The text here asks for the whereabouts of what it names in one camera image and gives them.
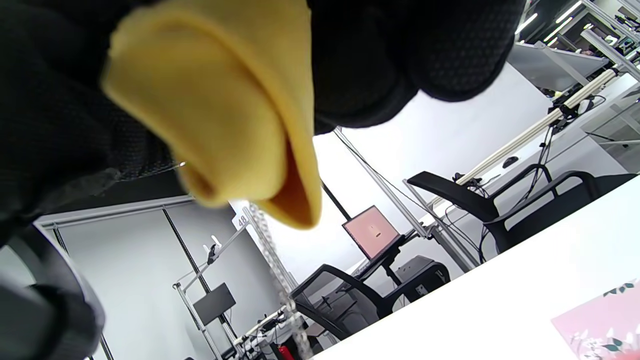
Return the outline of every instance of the computer tower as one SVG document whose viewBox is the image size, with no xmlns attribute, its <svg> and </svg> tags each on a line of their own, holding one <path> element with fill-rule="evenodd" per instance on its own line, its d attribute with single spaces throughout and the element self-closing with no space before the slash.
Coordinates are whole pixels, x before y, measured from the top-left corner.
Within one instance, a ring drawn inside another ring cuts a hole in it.
<svg viewBox="0 0 640 360">
<path fill-rule="evenodd" d="M 403 284 L 406 282 L 415 284 L 412 291 L 405 293 L 405 297 L 410 302 L 418 300 L 450 281 L 449 272 L 443 264 L 420 255 L 400 266 L 396 275 Z"/>
</svg>

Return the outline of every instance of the office chair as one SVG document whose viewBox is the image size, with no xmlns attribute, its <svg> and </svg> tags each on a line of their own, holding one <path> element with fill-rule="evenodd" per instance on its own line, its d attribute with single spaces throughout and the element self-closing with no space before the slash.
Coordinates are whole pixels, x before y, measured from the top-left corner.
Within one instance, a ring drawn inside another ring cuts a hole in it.
<svg viewBox="0 0 640 360">
<path fill-rule="evenodd" d="M 425 277 L 444 279 L 440 280 L 440 286 L 451 280 L 447 268 L 434 262 L 386 297 L 382 297 L 363 282 L 325 264 L 294 289 L 291 298 L 296 302 L 300 313 L 317 322 L 339 340 L 344 340 L 391 315 L 400 296 L 415 291 L 416 287 L 424 283 Z"/>
<path fill-rule="evenodd" d="M 506 214 L 500 215 L 495 207 L 495 199 L 536 169 L 543 172 L 548 184 L 541 190 L 532 193 L 527 200 L 515 206 Z M 493 235 L 498 252 L 503 253 L 597 200 L 597 198 L 609 193 L 635 176 L 635 174 L 622 174 L 593 177 L 587 172 L 569 171 L 560 175 L 557 179 L 552 179 L 546 166 L 532 164 L 488 198 L 478 195 L 465 186 L 458 185 L 426 171 L 413 176 L 408 182 L 413 186 L 451 201 L 454 205 L 480 219 Z M 573 177 L 582 180 L 582 183 L 559 194 L 557 187 Z M 507 229 L 505 224 L 507 220 L 548 193 L 554 196 L 551 201 Z"/>
</svg>

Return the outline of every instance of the pink paper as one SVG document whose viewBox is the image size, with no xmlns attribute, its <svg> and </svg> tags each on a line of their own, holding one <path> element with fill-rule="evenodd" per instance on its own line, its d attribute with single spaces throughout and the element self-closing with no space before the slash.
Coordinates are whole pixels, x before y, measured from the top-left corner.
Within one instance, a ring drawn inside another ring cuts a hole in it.
<svg viewBox="0 0 640 360">
<path fill-rule="evenodd" d="M 579 360 L 640 360 L 638 279 L 551 321 Z"/>
</svg>

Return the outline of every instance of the pink laptop screen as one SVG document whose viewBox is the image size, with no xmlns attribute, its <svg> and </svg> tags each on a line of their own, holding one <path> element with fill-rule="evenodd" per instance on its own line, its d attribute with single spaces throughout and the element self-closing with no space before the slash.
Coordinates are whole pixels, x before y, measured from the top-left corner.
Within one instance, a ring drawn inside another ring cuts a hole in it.
<svg viewBox="0 0 640 360">
<path fill-rule="evenodd" d="M 399 235 L 393 225 L 375 206 L 343 226 L 369 259 L 378 255 Z"/>
</svg>

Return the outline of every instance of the ceiling light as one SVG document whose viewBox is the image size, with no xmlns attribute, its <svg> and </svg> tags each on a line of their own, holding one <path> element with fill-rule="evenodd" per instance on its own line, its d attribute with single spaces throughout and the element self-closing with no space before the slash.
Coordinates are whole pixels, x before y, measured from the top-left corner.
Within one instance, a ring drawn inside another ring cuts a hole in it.
<svg viewBox="0 0 640 360">
<path fill-rule="evenodd" d="M 580 6 L 582 4 L 582 1 L 578 1 L 577 3 L 575 3 L 572 7 L 569 8 L 569 10 L 566 11 L 566 13 L 562 14 L 562 16 L 560 16 L 557 20 L 556 20 L 556 24 L 560 24 L 560 22 L 562 20 L 564 20 L 565 17 L 571 15 L 571 13 L 578 8 L 578 6 Z"/>
<path fill-rule="evenodd" d="M 569 19 L 566 19 L 562 25 L 558 26 L 557 29 L 554 30 L 554 32 L 552 32 L 551 34 L 549 34 L 544 40 L 542 41 L 547 41 L 550 38 L 554 37 L 555 34 L 558 33 L 558 31 L 562 30 L 563 27 L 565 27 L 571 20 L 573 20 L 573 17 L 570 17 Z"/>
<path fill-rule="evenodd" d="M 529 17 L 525 22 L 520 24 L 520 26 L 516 30 L 516 35 L 519 34 L 525 27 L 527 27 L 527 25 L 529 25 L 537 17 L 538 17 L 538 13 L 535 13 L 531 15 L 531 17 Z"/>
</svg>

